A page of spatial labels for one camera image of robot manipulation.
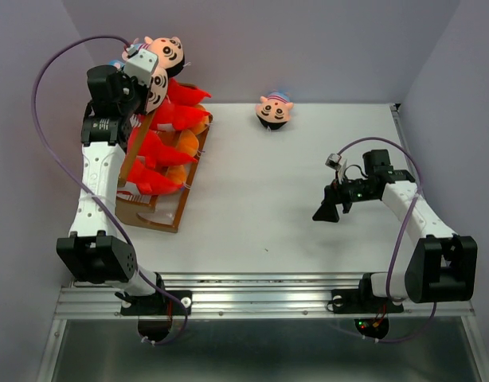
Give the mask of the red shark plush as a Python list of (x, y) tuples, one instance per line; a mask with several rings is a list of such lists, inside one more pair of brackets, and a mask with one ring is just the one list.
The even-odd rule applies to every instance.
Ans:
[(171, 125), (175, 131), (184, 131), (205, 123), (210, 113), (196, 107), (177, 105), (165, 99), (154, 111), (149, 128), (153, 131), (162, 131), (163, 125)]
[(207, 91), (193, 84), (179, 83), (175, 78), (169, 79), (167, 95), (172, 103), (189, 107), (212, 97)]
[(189, 154), (182, 153), (172, 146), (162, 143), (160, 137), (153, 131), (148, 131), (133, 162), (133, 170), (148, 168), (154, 170), (160, 166), (180, 166), (196, 163), (198, 160)]
[(142, 195), (166, 195), (177, 192), (176, 185), (160, 173), (150, 170), (135, 159), (127, 180), (136, 185)]

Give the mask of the orange shark plush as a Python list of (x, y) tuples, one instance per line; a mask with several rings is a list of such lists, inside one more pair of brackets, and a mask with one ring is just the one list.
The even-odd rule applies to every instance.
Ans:
[(176, 185), (177, 189), (191, 189), (187, 182), (188, 172), (184, 165), (169, 166), (165, 176)]
[(195, 135), (199, 135), (209, 128), (211, 122), (213, 121), (213, 115), (209, 113), (201, 104), (195, 105), (194, 107), (200, 111), (206, 112), (204, 119), (202, 119), (197, 125), (190, 128)]
[(169, 131), (162, 133), (162, 142), (177, 151), (196, 157), (201, 154), (200, 142), (191, 130)]

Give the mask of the red shark plush back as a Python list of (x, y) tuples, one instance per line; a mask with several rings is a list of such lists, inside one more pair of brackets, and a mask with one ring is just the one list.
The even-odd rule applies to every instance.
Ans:
[(136, 185), (142, 195), (166, 195), (177, 192), (176, 185), (160, 173), (150, 170), (135, 159), (127, 180)]

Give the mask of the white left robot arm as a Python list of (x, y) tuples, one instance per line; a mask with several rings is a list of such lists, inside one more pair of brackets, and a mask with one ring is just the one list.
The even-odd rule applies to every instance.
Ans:
[(57, 254), (80, 282), (117, 288), (117, 297), (136, 314), (166, 307), (162, 279), (138, 264), (135, 249), (115, 218), (116, 192), (131, 117), (147, 107), (150, 69), (100, 65), (87, 72), (91, 95), (82, 127), (83, 172), (76, 215)]

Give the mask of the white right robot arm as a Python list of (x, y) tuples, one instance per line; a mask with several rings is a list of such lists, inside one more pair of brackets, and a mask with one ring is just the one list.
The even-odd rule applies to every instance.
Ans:
[(364, 172), (359, 179), (346, 176), (346, 160), (331, 154), (326, 164), (335, 171), (325, 187), (323, 201), (312, 219), (337, 223), (341, 206), (348, 213), (353, 204), (381, 201), (401, 224), (400, 235), (411, 239), (414, 251), (407, 266), (398, 271), (365, 274), (356, 291), (357, 304), (375, 310), (385, 298), (402, 302), (461, 302), (471, 299), (475, 286), (478, 245), (447, 226), (421, 196), (408, 170), (396, 170), (388, 150), (363, 154)]

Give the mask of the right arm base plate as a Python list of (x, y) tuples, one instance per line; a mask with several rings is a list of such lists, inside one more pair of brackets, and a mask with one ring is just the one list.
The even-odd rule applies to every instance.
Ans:
[(387, 298), (363, 296), (358, 289), (333, 289), (329, 307), (335, 314), (399, 314), (403, 305), (395, 305)]

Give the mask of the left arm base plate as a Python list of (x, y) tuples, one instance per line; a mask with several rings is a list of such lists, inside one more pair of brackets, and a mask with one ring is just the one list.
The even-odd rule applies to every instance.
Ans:
[(155, 292), (148, 296), (131, 296), (127, 292), (115, 292), (121, 301), (120, 314), (123, 316), (167, 316), (183, 315), (183, 308), (170, 298)]

